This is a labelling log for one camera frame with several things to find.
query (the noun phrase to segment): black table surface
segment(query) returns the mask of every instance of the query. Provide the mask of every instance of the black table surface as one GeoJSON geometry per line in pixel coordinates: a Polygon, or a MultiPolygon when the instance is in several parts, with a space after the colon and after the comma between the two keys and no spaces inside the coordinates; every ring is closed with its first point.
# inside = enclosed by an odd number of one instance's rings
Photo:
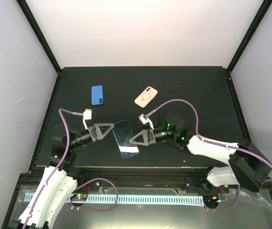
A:
{"type": "MultiPolygon", "coordinates": [[[[61,123],[59,108],[83,112],[92,109],[94,123],[116,123],[128,120],[133,134],[144,129],[138,116],[146,114],[169,99],[185,99],[198,111],[202,136],[239,142],[243,139],[235,107],[222,67],[66,67],[53,103],[47,128],[39,150],[37,166],[45,166],[52,147],[53,128],[61,123]],[[91,105],[91,87],[102,85],[103,105],[91,105]],[[140,108],[134,100],[151,86],[157,96],[147,107],[140,108]]],[[[187,129],[195,130],[195,115],[185,103],[173,102],[158,111],[159,123],[170,111],[178,111],[187,129]]],[[[84,129],[82,117],[64,114],[70,128],[84,129]]],[[[171,141],[153,146],[139,146],[139,154],[128,159],[121,157],[115,137],[110,132],[102,141],[76,150],[77,167],[218,167],[223,163],[204,156],[179,152],[171,141]]]]}

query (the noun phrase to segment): cable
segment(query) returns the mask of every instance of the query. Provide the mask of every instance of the cable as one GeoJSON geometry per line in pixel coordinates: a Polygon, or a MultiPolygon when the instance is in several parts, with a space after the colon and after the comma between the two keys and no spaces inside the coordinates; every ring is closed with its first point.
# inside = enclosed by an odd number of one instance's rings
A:
{"type": "MultiPolygon", "coordinates": [[[[195,119],[196,119],[195,132],[196,132],[197,137],[201,141],[209,143],[209,144],[212,144],[212,145],[215,145],[215,146],[220,146],[220,147],[223,147],[223,148],[234,149],[234,150],[238,150],[238,151],[244,152],[246,154],[249,154],[249,155],[257,158],[258,160],[262,161],[263,163],[265,163],[272,170],[272,164],[270,162],[268,162],[263,157],[255,154],[255,153],[253,153],[253,152],[251,152],[249,150],[238,148],[238,147],[234,147],[234,146],[228,146],[226,144],[216,143],[216,142],[212,142],[212,141],[203,139],[203,137],[199,134],[199,115],[198,115],[198,112],[195,109],[195,107],[190,102],[188,102],[186,100],[183,100],[183,99],[171,99],[171,100],[168,100],[168,101],[164,102],[162,105],[160,105],[159,107],[157,107],[156,109],[154,109],[153,111],[151,111],[150,113],[148,113],[146,116],[150,117],[152,114],[154,114],[156,111],[158,111],[161,107],[163,107],[164,105],[166,105],[168,103],[171,103],[171,102],[183,102],[183,103],[188,104],[192,108],[192,110],[194,111],[194,114],[195,114],[195,119]]],[[[265,180],[265,182],[268,182],[268,181],[272,181],[272,177],[265,180]]]]}
{"type": "MultiPolygon", "coordinates": [[[[62,112],[66,112],[66,113],[69,113],[69,114],[72,114],[72,115],[77,115],[77,116],[83,116],[83,113],[78,113],[78,112],[72,112],[72,111],[68,111],[68,110],[65,110],[65,109],[59,109],[59,114],[60,114],[60,117],[63,121],[63,124],[64,124],[64,127],[65,127],[65,131],[66,131],[66,136],[67,136],[67,144],[66,144],[66,148],[65,148],[65,151],[64,151],[64,154],[61,158],[61,160],[59,161],[59,163],[57,164],[57,166],[54,168],[54,170],[52,171],[52,173],[50,173],[49,177],[46,179],[46,184],[48,184],[48,181],[51,179],[51,177],[53,176],[53,174],[55,173],[55,171],[61,166],[61,164],[63,163],[63,161],[65,160],[65,157],[68,153],[68,149],[69,149],[69,143],[70,143],[70,138],[69,138],[69,130],[68,130],[68,125],[66,123],[66,120],[62,114],[62,112]]],[[[38,192],[33,204],[32,204],[32,207],[30,208],[30,211],[29,211],[29,215],[32,214],[33,210],[34,210],[34,207],[40,197],[40,195],[42,194],[44,188],[45,188],[46,185],[43,185],[42,188],[40,189],[40,191],[38,192]]],[[[30,216],[26,218],[23,226],[21,229],[25,229],[26,226],[27,226],[27,223],[30,219],[30,216]]]]}
{"type": "Polygon", "coordinates": [[[92,186],[90,184],[88,184],[88,190],[86,192],[86,194],[88,195],[90,193],[90,189],[92,188],[92,186]]]}
{"type": "Polygon", "coordinates": [[[224,190],[221,187],[219,187],[219,189],[221,190],[222,193],[224,193],[227,196],[227,198],[229,197],[228,194],[224,192],[224,190]]]}
{"type": "Polygon", "coordinates": [[[84,186],[86,186],[86,185],[88,185],[91,182],[96,181],[96,180],[104,180],[107,183],[109,183],[111,186],[113,186],[113,188],[115,189],[115,192],[116,192],[116,201],[115,201],[115,203],[110,208],[107,208],[107,209],[81,208],[81,207],[75,207],[75,206],[73,206],[73,199],[72,199],[70,201],[70,206],[71,206],[72,209],[76,208],[76,209],[85,209],[85,210],[97,211],[97,212],[107,212],[107,211],[113,210],[117,206],[117,202],[118,202],[118,199],[119,199],[118,190],[117,190],[116,186],[110,180],[108,180],[108,179],[105,179],[105,178],[91,179],[91,180],[87,181],[86,183],[84,183],[84,184],[80,185],[79,187],[77,187],[75,189],[75,191],[81,189],[82,187],[84,187],[84,186]]]}
{"type": "Polygon", "coordinates": [[[205,207],[207,210],[213,210],[213,211],[226,211],[226,210],[229,210],[229,209],[233,208],[234,206],[236,206],[236,204],[239,202],[239,199],[240,199],[240,185],[238,185],[237,198],[236,198],[235,202],[234,202],[232,205],[230,205],[229,207],[223,208],[223,209],[217,209],[217,208],[216,208],[216,209],[212,209],[212,208],[208,208],[208,207],[206,206],[206,204],[204,204],[204,207],[205,207]]]}

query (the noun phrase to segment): gray wall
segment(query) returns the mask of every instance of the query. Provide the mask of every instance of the gray wall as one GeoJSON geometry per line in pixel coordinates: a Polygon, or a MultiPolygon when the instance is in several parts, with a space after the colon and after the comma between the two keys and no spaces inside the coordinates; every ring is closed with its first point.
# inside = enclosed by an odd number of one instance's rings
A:
{"type": "Polygon", "coordinates": [[[0,0],[0,228],[27,172],[56,73],[14,0],[0,0]]]}
{"type": "Polygon", "coordinates": [[[232,77],[251,137],[272,162],[272,5],[232,77]]]}
{"type": "Polygon", "coordinates": [[[27,3],[61,66],[227,67],[262,0],[27,3]]]}

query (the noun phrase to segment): smartphone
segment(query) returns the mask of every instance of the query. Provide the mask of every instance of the smartphone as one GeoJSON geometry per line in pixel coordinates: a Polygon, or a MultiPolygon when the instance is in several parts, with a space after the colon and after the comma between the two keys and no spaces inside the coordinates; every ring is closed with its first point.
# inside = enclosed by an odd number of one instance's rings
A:
{"type": "Polygon", "coordinates": [[[145,108],[148,103],[154,99],[157,95],[157,90],[153,87],[147,87],[136,99],[135,104],[138,106],[145,108]]]}
{"type": "Polygon", "coordinates": [[[102,85],[92,87],[92,105],[103,104],[103,87],[102,85]]]}
{"type": "Polygon", "coordinates": [[[129,139],[134,135],[127,120],[115,123],[113,133],[123,158],[129,158],[139,153],[138,146],[129,143],[129,139]]]}

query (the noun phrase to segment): pink phone case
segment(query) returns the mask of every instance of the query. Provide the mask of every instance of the pink phone case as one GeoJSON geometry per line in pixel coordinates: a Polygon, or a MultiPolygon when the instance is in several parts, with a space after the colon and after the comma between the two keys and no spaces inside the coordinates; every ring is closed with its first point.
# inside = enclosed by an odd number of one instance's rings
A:
{"type": "Polygon", "coordinates": [[[135,103],[144,108],[157,95],[157,90],[147,87],[136,99],[135,103]]]}

